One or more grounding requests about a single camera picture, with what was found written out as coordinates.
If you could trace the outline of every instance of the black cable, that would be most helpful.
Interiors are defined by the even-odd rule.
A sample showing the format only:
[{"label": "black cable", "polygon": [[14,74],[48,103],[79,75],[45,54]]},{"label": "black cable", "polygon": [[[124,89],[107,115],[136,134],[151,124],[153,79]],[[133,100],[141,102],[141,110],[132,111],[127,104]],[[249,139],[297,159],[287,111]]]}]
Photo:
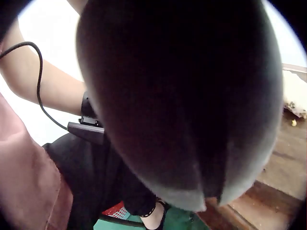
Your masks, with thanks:
[{"label": "black cable", "polygon": [[99,216],[99,219],[110,222],[110,223],[114,223],[114,224],[121,224],[121,225],[126,225],[126,226],[131,226],[131,227],[141,227],[141,228],[144,227],[144,224],[141,223],[141,222],[136,222],[136,221],[131,221],[131,220],[123,220],[123,219],[107,216],[107,215],[104,215],[104,214],[101,214]]},{"label": "black cable", "polygon": [[40,62],[40,66],[39,66],[39,74],[38,74],[38,81],[37,81],[37,90],[36,90],[36,94],[37,94],[37,100],[38,100],[38,104],[40,105],[41,109],[43,110],[43,112],[46,114],[47,117],[49,117],[50,120],[52,120],[54,123],[56,123],[58,126],[60,126],[62,129],[67,130],[67,128],[63,125],[61,125],[59,122],[57,122],[56,120],[54,120],[48,113],[47,111],[44,109],[43,107],[43,103],[41,101],[41,96],[40,96],[40,88],[41,88],[41,75],[43,72],[43,57],[41,55],[41,51],[39,50],[39,48],[37,47],[37,45],[35,45],[33,42],[30,41],[25,41],[25,42],[21,42],[18,43],[14,46],[12,46],[11,48],[7,49],[6,51],[4,51],[1,55],[0,55],[0,59],[3,58],[5,55],[7,55],[8,53],[12,52],[13,50],[22,47],[22,46],[32,46],[39,57],[39,62]]}]

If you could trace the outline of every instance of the yellow object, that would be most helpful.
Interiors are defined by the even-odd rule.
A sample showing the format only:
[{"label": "yellow object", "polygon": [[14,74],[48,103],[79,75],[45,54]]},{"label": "yellow object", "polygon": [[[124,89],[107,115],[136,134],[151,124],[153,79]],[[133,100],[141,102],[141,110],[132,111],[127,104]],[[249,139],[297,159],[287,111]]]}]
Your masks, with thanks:
[{"label": "yellow object", "polygon": [[297,123],[296,123],[296,120],[294,119],[294,120],[292,120],[292,124],[291,124],[292,126],[296,126],[297,125]]}]

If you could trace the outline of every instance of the red basket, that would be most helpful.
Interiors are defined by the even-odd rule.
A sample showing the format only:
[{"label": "red basket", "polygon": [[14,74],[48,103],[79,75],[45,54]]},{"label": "red basket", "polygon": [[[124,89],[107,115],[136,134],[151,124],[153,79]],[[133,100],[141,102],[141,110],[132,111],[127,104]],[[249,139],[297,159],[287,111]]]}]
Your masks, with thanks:
[{"label": "red basket", "polygon": [[125,209],[123,202],[109,208],[108,210],[102,212],[102,214],[123,220],[126,220],[130,216],[130,213]]}]

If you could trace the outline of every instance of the black clip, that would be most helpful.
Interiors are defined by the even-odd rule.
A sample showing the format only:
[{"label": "black clip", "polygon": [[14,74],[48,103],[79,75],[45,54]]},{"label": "black clip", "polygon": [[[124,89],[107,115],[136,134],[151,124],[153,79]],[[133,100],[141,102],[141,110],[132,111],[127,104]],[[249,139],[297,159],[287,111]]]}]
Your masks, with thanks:
[{"label": "black clip", "polygon": [[91,143],[103,144],[104,128],[97,119],[82,116],[79,122],[68,122],[67,131]]}]

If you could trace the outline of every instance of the black pants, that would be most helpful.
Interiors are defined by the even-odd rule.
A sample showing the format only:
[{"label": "black pants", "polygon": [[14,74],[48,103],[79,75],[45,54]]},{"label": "black pants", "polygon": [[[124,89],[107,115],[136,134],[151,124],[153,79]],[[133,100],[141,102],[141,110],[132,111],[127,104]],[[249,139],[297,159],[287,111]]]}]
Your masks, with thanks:
[{"label": "black pants", "polygon": [[99,214],[120,201],[132,215],[144,216],[155,207],[156,196],[129,170],[109,141],[97,145],[69,133],[43,147],[74,196],[68,229],[92,229]]}]

